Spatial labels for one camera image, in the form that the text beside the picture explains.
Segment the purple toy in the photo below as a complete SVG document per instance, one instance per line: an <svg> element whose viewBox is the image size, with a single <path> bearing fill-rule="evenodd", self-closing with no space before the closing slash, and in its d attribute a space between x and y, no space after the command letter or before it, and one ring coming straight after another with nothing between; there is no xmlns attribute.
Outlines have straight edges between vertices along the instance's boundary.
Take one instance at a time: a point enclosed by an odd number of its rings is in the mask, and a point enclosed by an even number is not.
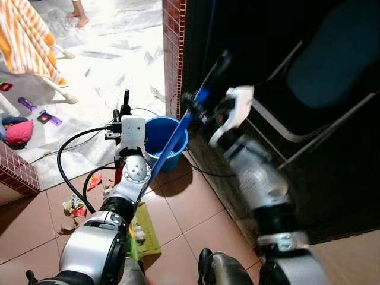
<svg viewBox="0 0 380 285"><path fill-rule="evenodd" d="M41 111L40 112L40 114L41 115L48 115L48 116L50 116L51 118L50 118L50 122L52 122L54 125L56 125L56 126L59 126L61 123L62 123L62 121L60 120L60 119L58 119L56 116L53 116L53 115L50 115L50 114L48 114L48 113L46 113L46 111L45 110L43 110L43 111Z"/></svg>
<svg viewBox="0 0 380 285"><path fill-rule="evenodd" d="M25 99L24 97L20 97L18 98L17 100L19 103L21 103L22 105L24 105L26 108L28 108L30 111L33 111L33 110L36 110L37 109L37 106L33 105L32 103L30 103L27 99Z"/></svg>

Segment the floor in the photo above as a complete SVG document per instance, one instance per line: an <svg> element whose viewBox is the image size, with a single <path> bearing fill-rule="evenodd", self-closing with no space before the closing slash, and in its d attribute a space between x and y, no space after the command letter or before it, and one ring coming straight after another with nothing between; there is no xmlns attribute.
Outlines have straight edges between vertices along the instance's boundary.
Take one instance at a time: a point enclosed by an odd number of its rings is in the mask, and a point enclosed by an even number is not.
<svg viewBox="0 0 380 285"><path fill-rule="evenodd" d="M85 179L83 175L72 183L81 188ZM102 170L102 179L113 179L113 171ZM103 191L101 183L88 193L95 209L102 204ZM69 238L58 234L67 220L62 202L70 196L63 183L0 208L0 285L26 284L28 269L37 279L57 274L59 255ZM150 285L195 284L198 255L205 247L235 257L258 284L261 262L203 175L186 160L181 159L174 171L159 174L142 201L162 250L153 264L144 263ZM77 218L79 225L84 220Z"/></svg>
<svg viewBox="0 0 380 285"><path fill-rule="evenodd" d="M161 0L83 1L90 18L83 28L75 28L77 18L66 18L72 11L70 0L30 3L44 19L56 42L76 55L75 59L68 60L55 52L57 67L68 82L65 90L77 97L78 103L65 103L60 94L47 88L35 76L9 74L0 61L1 80L14 85L4 95L22 116L34 120L32 138L25 149L17 151L20 156L33 162L56 151L73 134L105 125L112 119L113 109L119 109L122 104L126 88L131 91L132 107L164 115ZM21 96L39 109L29 112L17 102ZM49 122L44 125L37 122L42 109L63 120L63 124L57 127ZM152 118L151 113L143 110L133 114ZM75 178L112 162L114 147L112 141L104 140L101 132L84 146L68 151L62 161L68 177ZM41 189L63 182L56 167L56 155L44 157L33 165Z"/></svg>

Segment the black cable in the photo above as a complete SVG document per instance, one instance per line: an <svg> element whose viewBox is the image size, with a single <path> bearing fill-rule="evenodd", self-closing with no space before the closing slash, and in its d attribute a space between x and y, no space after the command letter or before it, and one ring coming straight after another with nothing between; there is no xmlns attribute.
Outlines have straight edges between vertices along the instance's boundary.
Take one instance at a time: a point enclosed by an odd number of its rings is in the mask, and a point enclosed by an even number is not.
<svg viewBox="0 0 380 285"><path fill-rule="evenodd" d="M132 108L131 110L144 110L144 111L150 112L150 113L156 115L157 117L159 117L159 115L158 115L157 113L154 113L153 111L148 110L148 109L145 109L145 108ZM93 138L94 138L99 132L97 132L97 133L94 134L91 138L85 140L84 142L81 142L80 144L73 145L72 147L65 148L64 151L72 150L72 149L75 148L75 147L80 147L81 145L84 145L85 143L87 143L87 142L89 142L90 140L92 140L92 139L93 139ZM38 162L39 160L43 159L44 157L46 157L46 156L51 156L51 155L53 155L53 154L56 154L57 152L58 152L58 150L56 150L56 151L52 151L51 153L47 153L47 154L45 154L45 155L39 157L38 159L33 160L33 161L32 161L31 163L29 163L29 164L33 164L33 163L35 163L35 162Z"/></svg>
<svg viewBox="0 0 380 285"><path fill-rule="evenodd" d="M182 156L185 158L186 162L191 165L191 167L193 167L195 170L197 170L197 171L199 171L201 173L204 173L204 174L207 174L207 175L210 175L210 176L215 176L215 177L234 177L234 176L236 176L236 174L234 174L234 173L232 173L232 174L225 174L225 175L224 174L210 173L208 171L202 170L199 167L196 167L195 165L193 165L183 153L182 153Z"/></svg>
<svg viewBox="0 0 380 285"><path fill-rule="evenodd" d="M102 169L116 169L116 168L115 168L115 167L112 167L112 166L100 166L100 167L94 169L93 171L91 171L91 172L87 175L87 178L85 179L85 182L84 182L84 185L83 185L83 198L84 198L84 200L86 200L89 204L91 204L91 203L90 203L90 202L88 201L88 199L87 199L87 184L88 184L88 182L90 181L91 176L92 176L95 172L97 172L97 171L99 171L99 170L102 170Z"/></svg>
<svg viewBox="0 0 380 285"><path fill-rule="evenodd" d="M93 139L93 138L94 138L99 132L97 132L97 133L94 134L91 138L85 140L84 142L81 142L80 144L73 145L72 147L65 148L64 151L68 151L68 150L71 150L71 149L73 149L73 148L75 148L75 147L80 147L81 145L84 145L85 143L87 143L87 142L89 142L90 140L92 140L92 139ZM47 154L45 154L45 155L39 157L38 159L33 160L33 161L32 161L31 163L29 163L29 164L33 164L33 163L35 163L35 162L38 162L39 160L43 159L44 157L46 157L46 156L51 156L51 155L53 155L53 154L56 154L57 152L58 152L58 150L52 151L51 153L47 153Z"/></svg>
<svg viewBox="0 0 380 285"><path fill-rule="evenodd" d="M58 150L58 154L57 154L57 165L58 165L58 170L60 172L60 174L62 175L62 178L64 179L64 181L66 182L66 184L69 186L69 188L71 189L72 192L74 192L74 194L80 199L82 200L82 202L86 205L86 207L88 208L88 210L93 213L95 212L95 209L93 208L93 206L87 201L84 199L84 197L76 190L76 188L73 186L73 184L71 184L70 180L66 177L66 174L62 168L62 164L61 164L61 155L62 155L62 152L63 150L65 149L65 147L71 143L73 140L75 140L76 138L78 137L81 137L82 135L85 135L85 134L89 134L91 132L96 132L96 131L102 131L102 130L105 130L107 129L105 126L101 127L101 128L95 128L95 129L89 129L88 131L84 131L84 132L80 132L79 134L73 136L72 138L69 138L67 141L64 142L64 144L61 146L61 148Z"/></svg>

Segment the white marble floor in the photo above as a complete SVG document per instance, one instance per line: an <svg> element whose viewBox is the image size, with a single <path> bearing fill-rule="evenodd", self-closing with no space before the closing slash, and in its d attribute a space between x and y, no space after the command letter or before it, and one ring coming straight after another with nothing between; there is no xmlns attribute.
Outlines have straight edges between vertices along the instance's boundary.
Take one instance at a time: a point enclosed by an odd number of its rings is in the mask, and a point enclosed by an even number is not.
<svg viewBox="0 0 380 285"><path fill-rule="evenodd" d="M67 104L62 97L32 75L12 75L0 66L2 81L14 84L7 98L24 116L34 120L33 136L18 153L32 162L50 151L56 151L68 138L85 129L106 124L112 110L119 108L124 90L130 89L130 105L164 115L164 72L162 38L162 3L157 0L83 0L90 22L75 28L77 19L67 19L70 0L31 1L45 20L56 41L74 52L72 60L59 59L58 69L68 82L67 89L78 103ZM36 121L17 103L19 97L45 109L63 120L59 127ZM151 113L135 114L151 118ZM62 155L62 165L69 178L82 175L113 161L114 142L104 140L100 132L81 147ZM90 138L79 139L78 144ZM56 165L56 155L33 163L41 189L63 182Z"/></svg>

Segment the orange striped cloth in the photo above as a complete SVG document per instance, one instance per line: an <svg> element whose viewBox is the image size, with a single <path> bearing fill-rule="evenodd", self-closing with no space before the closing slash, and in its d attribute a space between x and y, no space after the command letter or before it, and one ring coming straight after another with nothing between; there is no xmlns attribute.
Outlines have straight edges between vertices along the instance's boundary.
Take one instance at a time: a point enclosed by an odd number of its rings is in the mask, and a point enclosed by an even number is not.
<svg viewBox="0 0 380 285"><path fill-rule="evenodd" d="M50 49L55 38L28 0L0 0L0 25L0 50L11 72L29 72L66 85Z"/></svg>

